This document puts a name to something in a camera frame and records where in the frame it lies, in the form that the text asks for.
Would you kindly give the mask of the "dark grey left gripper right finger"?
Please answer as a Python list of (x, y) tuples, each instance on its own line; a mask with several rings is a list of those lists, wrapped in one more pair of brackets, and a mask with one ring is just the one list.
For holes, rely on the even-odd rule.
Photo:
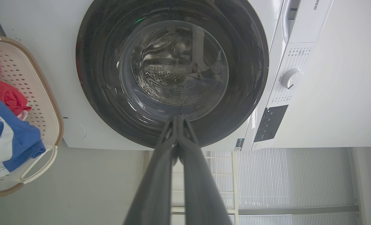
[(184, 166), (185, 223), (187, 225), (231, 225), (194, 129), (178, 115), (177, 152)]

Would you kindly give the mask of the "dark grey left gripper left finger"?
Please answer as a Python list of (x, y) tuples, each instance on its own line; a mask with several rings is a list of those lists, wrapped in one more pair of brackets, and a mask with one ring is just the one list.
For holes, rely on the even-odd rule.
[(169, 225), (172, 169), (177, 162), (179, 117), (171, 116), (155, 146), (124, 225)]

